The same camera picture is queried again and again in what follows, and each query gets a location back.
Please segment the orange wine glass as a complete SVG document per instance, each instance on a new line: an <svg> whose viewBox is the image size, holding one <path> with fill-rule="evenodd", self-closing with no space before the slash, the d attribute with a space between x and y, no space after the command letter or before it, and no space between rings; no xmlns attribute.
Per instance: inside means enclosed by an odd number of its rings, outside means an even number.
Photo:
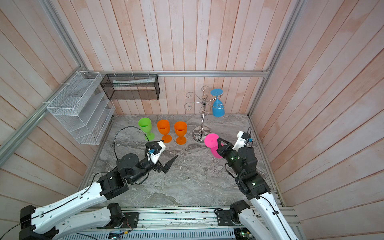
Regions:
<svg viewBox="0 0 384 240"><path fill-rule="evenodd" d="M168 120L160 120L157 123L159 132L163 135L162 141L166 144L172 141L170 133L170 122Z"/></svg>
<svg viewBox="0 0 384 240"><path fill-rule="evenodd" d="M176 122L174 125L175 133L178 136L176 141L179 145L184 145L187 142L187 139L185 137L187 133L187 124L185 122L179 121Z"/></svg>

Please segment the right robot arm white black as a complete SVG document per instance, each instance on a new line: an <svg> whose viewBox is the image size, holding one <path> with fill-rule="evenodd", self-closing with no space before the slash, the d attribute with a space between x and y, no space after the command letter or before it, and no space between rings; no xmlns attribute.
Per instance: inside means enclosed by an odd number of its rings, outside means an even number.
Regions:
<svg viewBox="0 0 384 240"><path fill-rule="evenodd" d="M246 201L237 201L231 204L231 221L243 225L257 240L297 240L270 187L258 173L258 160L248 142L246 134L239 137L235 145L218 138L217 153L236 173L235 181L240 192L257 210L254 213Z"/></svg>

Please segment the aluminium mounting rail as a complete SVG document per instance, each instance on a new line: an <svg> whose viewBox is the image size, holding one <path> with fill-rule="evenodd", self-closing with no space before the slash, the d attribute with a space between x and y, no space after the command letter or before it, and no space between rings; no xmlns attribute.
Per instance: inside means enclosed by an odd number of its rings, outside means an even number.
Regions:
<svg viewBox="0 0 384 240"><path fill-rule="evenodd" d="M139 220L135 229L97 229L91 228L64 236L60 239L90 237L100 240L108 239L235 239L252 237L243 225L219 226L214 210L218 207L174 207L174 208L121 208L122 213L138 212ZM282 208L289 226L298 239L300 222L293 209Z"/></svg>

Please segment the pink plastic wine glass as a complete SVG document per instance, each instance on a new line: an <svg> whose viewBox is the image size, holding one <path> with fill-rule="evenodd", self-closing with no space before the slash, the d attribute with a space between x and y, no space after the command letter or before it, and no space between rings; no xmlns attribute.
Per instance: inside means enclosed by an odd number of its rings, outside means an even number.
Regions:
<svg viewBox="0 0 384 240"><path fill-rule="evenodd" d="M215 158L222 159L223 157L221 157L217 152L217 149L219 147L218 138L219 136L217 134L213 134L213 133L208 134L205 137L204 143L211 150L211 153Z"/></svg>

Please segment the blue plastic wine glass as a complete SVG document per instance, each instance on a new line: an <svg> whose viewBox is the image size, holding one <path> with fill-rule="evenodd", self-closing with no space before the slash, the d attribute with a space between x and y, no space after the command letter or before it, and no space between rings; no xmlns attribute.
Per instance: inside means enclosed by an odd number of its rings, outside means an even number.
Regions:
<svg viewBox="0 0 384 240"><path fill-rule="evenodd" d="M215 97L213 99L213 115L214 117L220 118L225 115L225 106L220 100L220 97L223 95L222 89L213 89L211 91L211 95Z"/></svg>

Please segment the horizontal aluminium wall profile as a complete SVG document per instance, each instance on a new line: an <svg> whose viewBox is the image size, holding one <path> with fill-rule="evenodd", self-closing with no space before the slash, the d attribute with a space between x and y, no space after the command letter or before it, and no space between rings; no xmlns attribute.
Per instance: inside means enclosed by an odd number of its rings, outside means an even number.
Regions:
<svg viewBox="0 0 384 240"><path fill-rule="evenodd" d="M128 75L157 75L158 77L267 77L268 70L249 71L97 71L102 76L106 74L128 74Z"/></svg>

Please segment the orange wine glass front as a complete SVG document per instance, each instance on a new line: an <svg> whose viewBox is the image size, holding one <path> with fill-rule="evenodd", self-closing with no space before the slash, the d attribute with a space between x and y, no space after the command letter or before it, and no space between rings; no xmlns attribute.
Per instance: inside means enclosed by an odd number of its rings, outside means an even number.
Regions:
<svg viewBox="0 0 384 240"><path fill-rule="evenodd" d="M162 141L166 144L172 141L170 133L170 122L168 120L160 120L157 123L159 132L163 135Z"/></svg>

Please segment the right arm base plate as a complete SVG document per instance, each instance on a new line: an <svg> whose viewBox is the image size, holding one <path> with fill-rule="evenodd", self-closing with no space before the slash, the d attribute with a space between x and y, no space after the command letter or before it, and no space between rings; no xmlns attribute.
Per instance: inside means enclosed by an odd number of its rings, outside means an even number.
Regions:
<svg viewBox="0 0 384 240"><path fill-rule="evenodd" d="M217 216L217 222L219 226L240 226L238 213L234 210L223 210L217 208L214 210L215 215Z"/></svg>

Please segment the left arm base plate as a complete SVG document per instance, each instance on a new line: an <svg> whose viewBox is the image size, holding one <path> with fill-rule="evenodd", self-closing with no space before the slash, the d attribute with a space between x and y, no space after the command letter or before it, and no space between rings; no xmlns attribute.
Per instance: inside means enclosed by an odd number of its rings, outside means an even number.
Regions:
<svg viewBox="0 0 384 240"><path fill-rule="evenodd" d="M139 215L138 212L112 214L108 224L104 227L97 227L97 229L135 229L138 225Z"/></svg>

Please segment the green plastic wine glass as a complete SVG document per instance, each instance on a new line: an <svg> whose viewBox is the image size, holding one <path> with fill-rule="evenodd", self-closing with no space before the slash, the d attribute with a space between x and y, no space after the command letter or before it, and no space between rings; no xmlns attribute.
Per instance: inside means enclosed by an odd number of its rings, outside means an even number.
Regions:
<svg viewBox="0 0 384 240"><path fill-rule="evenodd" d="M146 133L148 140L151 142L155 138L155 134L152 132L152 122L149 118L141 118L138 121L140 129Z"/></svg>

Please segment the chrome wine glass rack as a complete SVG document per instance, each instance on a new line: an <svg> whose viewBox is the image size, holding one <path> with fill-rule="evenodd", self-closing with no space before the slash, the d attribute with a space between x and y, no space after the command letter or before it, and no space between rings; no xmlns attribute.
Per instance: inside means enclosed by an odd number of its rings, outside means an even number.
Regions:
<svg viewBox="0 0 384 240"><path fill-rule="evenodd" d="M211 134L212 131L209 127L205 126L205 116L209 114L210 111L207 110L207 106L210 106L213 108L213 99L215 97L212 97L211 100L208 100L208 95L204 94L206 89L210 89L209 86L203 86L201 88L203 95L201 97L198 97L195 93L193 92L188 92L186 93L186 98L190 99L193 95L198 99L197 102L188 102L185 103L184 109L186 111L191 111L193 108L193 105L200 104L201 108L199 110L199 114L201 115L201 123L198 127L194 128L192 131L193 139L197 142L204 142L205 137L208 134Z"/></svg>

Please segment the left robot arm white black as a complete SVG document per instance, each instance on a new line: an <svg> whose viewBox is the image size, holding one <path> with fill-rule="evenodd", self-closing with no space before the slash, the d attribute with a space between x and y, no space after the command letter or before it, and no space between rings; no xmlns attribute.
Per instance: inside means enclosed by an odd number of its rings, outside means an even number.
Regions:
<svg viewBox="0 0 384 240"><path fill-rule="evenodd" d="M113 229L123 225L125 215L117 203L93 212L83 211L111 200L129 190L150 171L167 173L176 160L165 165L150 158L139 160L127 154L117 160L116 167L77 193L44 207L32 205L21 210L21 240L58 240L64 236L91 228Z"/></svg>

